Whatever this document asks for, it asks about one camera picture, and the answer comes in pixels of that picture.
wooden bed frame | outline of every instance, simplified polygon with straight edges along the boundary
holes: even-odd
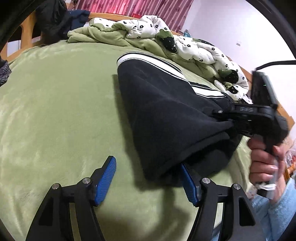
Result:
[[[109,19],[109,20],[113,20],[113,21],[120,21],[120,20],[124,20],[124,19],[136,19],[137,20],[137,18],[124,16],[124,15],[118,15],[118,14],[112,14],[112,13],[97,13],[97,12],[90,13],[89,19],[92,19],[92,18],[105,18],[105,19]],[[18,57],[24,50],[42,44],[42,33],[41,33],[41,39],[35,43],[32,43],[32,33],[33,33],[33,29],[34,29],[35,24],[36,24],[36,16],[35,16],[35,12],[33,12],[20,25],[22,28],[20,49],[18,51],[14,52],[13,54],[7,56],[7,44],[6,44],[0,53],[2,59],[12,61],[16,57]],[[241,69],[242,69],[244,75],[246,76],[246,78],[250,84],[250,88],[251,88],[252,75],[248,71],[246,71],[244,68],[241,67]],[[292,126],[295,124],[295,122],[294,122],[293,118],[285,111],[285,109],[283,108],[283,106],[281,104],[279,104],[278,112],[287,119],[289,129],[291,129]]]

light blue sleeve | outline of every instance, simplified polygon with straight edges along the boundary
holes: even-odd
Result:
[[[277,241],[287,228],[296,212],[296,189],[295,181],[290,179],[285,192],[279,201],[273,205],[267,198],[256,195],[252,206],[258,216],[266,241]],[[218,241],[219,233],[212,238]]]

silver bolt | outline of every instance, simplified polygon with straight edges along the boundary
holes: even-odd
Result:
[[[210,180],[209,178],[207,178],[207,177],[204,177],[204,178],[202,179],[202,182],[208,184],[208,183],[211,182],[211,180]]]
[[[240,184],[235,183],[235,184],[233,184],[233,187],[234,187],[236,190],[239,190],[239,189],[240,189]]]
[[[84,178],[84,179],[82,180],[82,182],[83,182],[84,184],[88,184],[88,183],[91,182],[91,179],[90,179],[89,177],[86,177],[86,178]]]
[[[58,183],[52,184],[52,189],[58,189],[58,188],[59,188],[59,184]]]

red object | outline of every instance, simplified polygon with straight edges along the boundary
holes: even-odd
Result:
[[[177,32],[184,24],[193,0],[78,0],[75,9],[108,12],[141,18],[157,15]]]

bed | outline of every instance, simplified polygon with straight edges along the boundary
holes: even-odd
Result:
[[[91,13],[94,17],[131,18]],[[33,13],[22,24],[21,49],[7,57],[12,73],[0,88],[0,219],[6,234],[25,240],[53,183],[75,184],[113,155],[117,170],[105,201],[95,209],[106,240],[187,240],[197,209],[183,188],[145,180],[118,87],[117,58],[128,51],[147,51],[66,41],[40,47],[42,39],[31,43],[34,24]],[[189,81],[215,88],[178,67]],[[214,182],[248,188],[246,141],[243,137],[228,166],[210,177]],[[218,206],[216,224],[222,208]],[[74,218],[72,227],[79,240]]]

